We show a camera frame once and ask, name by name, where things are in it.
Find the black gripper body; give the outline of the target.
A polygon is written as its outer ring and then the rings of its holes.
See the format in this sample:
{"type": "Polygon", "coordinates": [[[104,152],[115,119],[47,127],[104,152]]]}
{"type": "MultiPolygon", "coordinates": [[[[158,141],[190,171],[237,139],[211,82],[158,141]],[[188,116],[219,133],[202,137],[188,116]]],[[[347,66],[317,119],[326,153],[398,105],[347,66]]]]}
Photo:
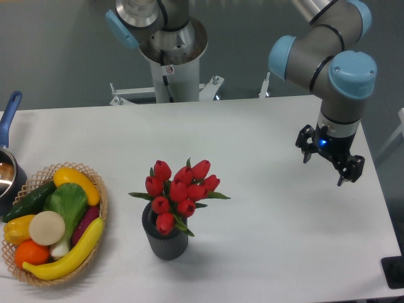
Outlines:
{"type": "Polygon", "coordinates": [[[329,160],[335,168],[346,168],[356,162],[350,148],[356,133],[346,137],[334,137],[327,134],[326,126],[316,126],[313,139],[313,152],[329,160]]]}

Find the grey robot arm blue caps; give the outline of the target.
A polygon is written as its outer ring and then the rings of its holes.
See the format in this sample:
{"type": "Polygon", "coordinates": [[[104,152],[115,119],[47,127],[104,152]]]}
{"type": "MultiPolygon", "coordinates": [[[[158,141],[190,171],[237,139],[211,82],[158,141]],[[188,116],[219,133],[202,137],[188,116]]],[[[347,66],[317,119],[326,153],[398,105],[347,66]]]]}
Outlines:
{"type": "MultiPolygon", "coordinates": [[[[333,164],[340,182],[355,182],[365,160],[350,148],[377,66],[351,46],[367,33],[371,12],[361,1],[295,1],[294,6],[311,31],[301,39],[280,37],[268,56],[269,71],[322,101],[316,126],[305,126],[296,140],[304,160],[317,153],[333,164]]],[[[117,1],[105,20],[121,44],[138,49],[150,63],[157,102],[202,100],[207,89],[199,87],[199,60],[208,37],[187,1],[117,1]]]]}

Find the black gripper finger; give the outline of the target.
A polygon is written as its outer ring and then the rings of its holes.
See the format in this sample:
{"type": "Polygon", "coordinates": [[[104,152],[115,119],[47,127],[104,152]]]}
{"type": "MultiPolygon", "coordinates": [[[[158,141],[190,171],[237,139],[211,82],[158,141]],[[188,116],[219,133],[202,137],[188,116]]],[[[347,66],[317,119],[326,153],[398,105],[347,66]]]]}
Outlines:
{"type": "Polygon", "coordinates": [[[303,163],[310,161],[312,154],[316,153],[316,145],[309,140],[313,140],[315,137],[315,130],[307,124],[304,126],[297,136],[295,145],[300,148],[303,154],[303,163]]]}
{"type": "Polygon", "coordinates": [[[337,186],[341,186],[344,182],[355,183],[362,175],[365,164],[365,158],[360,155],[349,155],[341,162],[337,163],[336,169],[340,175],[337,186]]]}

